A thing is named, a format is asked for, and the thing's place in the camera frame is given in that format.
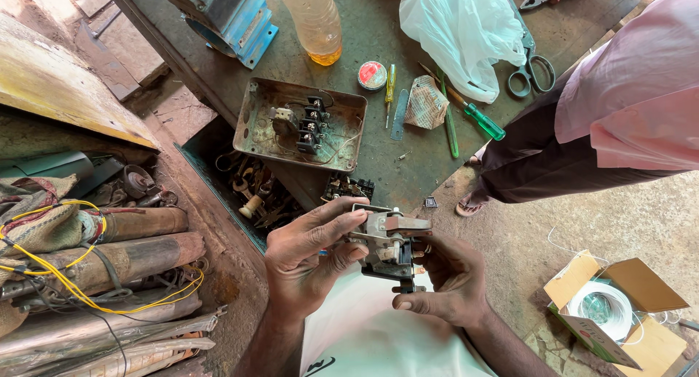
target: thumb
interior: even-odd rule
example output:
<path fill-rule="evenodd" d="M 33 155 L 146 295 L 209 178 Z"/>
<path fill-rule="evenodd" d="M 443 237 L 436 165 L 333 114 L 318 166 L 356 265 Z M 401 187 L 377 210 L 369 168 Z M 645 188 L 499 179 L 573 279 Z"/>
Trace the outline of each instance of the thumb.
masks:
<path fill-rule="evenodd" d="M 429 314 L 449 322 L 454 316 L 451 294 L 446 292 L 413 292 L 400 294 L 394 298 L 396 310 L 410 310 L 417 314 Z"/>
<path fill-rule="evenodd" d="M 320 265 L 313 271 L 314 280 L 332 286 L 345 269 L 367 254 L 369 249 L 363 243 L 343 243 L 335 247 L 326 258 L 321 258 Z"/>

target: cardboard box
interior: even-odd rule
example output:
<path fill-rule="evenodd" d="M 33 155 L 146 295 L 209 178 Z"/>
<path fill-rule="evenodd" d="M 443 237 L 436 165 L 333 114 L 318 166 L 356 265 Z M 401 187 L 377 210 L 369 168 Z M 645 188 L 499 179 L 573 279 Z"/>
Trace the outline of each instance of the cardboard box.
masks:
<path fill-rule="evenodd" d="M 624 341 L 634 343 L 643 334 L 639 343 L 618 345 L 592 319 L 568 314 L 568 301 L 598 274 L 600 278 L 611 279 L 631 301 L 634 310 L 661 313 L 689 305 L 640 259 L 627 259 L 601 269 L 588 250 L 579 252 L 544 286 L 552 301 L 549 309 L 592 353 L 614 363 L 629 377 L 661 377 L 687 343 L 655 319 L 648 315 L 643 317 L 643 331 L 636 324 Z"/>

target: hand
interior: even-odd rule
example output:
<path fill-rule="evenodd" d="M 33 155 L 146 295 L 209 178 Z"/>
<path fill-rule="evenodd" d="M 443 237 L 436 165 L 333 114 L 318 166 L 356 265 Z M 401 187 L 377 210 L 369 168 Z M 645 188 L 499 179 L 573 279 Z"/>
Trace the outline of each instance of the hand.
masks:
<path fill-rule="evenodd" d="M 438 230 L 420 240 L 415 250 L 424 251 L 427 245 L 432 250 L 413 261 L 428 272 L 435 292 L 397 295 L 394 309 L 435 315 L 465 329 L 477 327 L 491 310 L 485 299 L 483 255 L 465 240 Z"/>
<path fill-rule="evenodd" d="M 296 323 L 318 310 L 337 277 L 369 253 L 362 243 L 344 243 L 328 256 L 318 252 L 333 245 L 366 221 L 363 209 L 349 212 L 367 198 L 343 196 L 276 229 L 267 236 L 268 312 L 273 318 Z"/>

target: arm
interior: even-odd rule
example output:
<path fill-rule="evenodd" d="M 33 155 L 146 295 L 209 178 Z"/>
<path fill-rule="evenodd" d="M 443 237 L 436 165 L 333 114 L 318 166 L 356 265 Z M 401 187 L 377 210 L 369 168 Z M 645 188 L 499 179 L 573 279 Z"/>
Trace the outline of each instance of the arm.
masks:
<path fill-rule="evenodd" d="M 267 236 L 267 310 L 234 377 L 299 375 L 305 318 L 323 304 L 347 266 L 368 254 L 362 243 L 344 243 L 328 256 L 318 255 L 366 221 L 363 209 L 349 212 L 354 203 L 369 200 L 340 197 Z"/>
<path fill-rule="evenodd" d="M 302 347 L 303 321 L 285 322 L 268 306 L 233 375 L 297 377 Z"/>
<path fill-rule="evenodd" d="M 465 240 L 434 232 L 434 236 L 417 243 L 423 248 L 431 244 L 432 252 L 415 258 L 415 264 L 427 270 L 435 292 L 397 295 L 394 308 L 435 315 L 462 327 L 499 376 L 555 377 L 556 373 L 514 334 L 486 301 L 483 254 Z"/>
<path fill-rule="evenodd" d="M 498 376 L 557 376 L 490 307 L 466 336 Z"/>

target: fingernail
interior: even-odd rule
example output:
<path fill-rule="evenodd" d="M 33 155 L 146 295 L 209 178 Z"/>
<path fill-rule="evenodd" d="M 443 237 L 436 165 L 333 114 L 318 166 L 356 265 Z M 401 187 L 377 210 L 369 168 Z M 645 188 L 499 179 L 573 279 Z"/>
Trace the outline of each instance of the fingernail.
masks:
<path fill-rule="evenodd" d="M 354 261 L 362 259 L 362 258 L 364 258 L 364 256 L 366 256 L 366 254 L 364 254 L 364 250 L 359 249 L 359 248 L 356 248 L 349 253 L 350 253 L 349 257 L 354 259 Z"/>

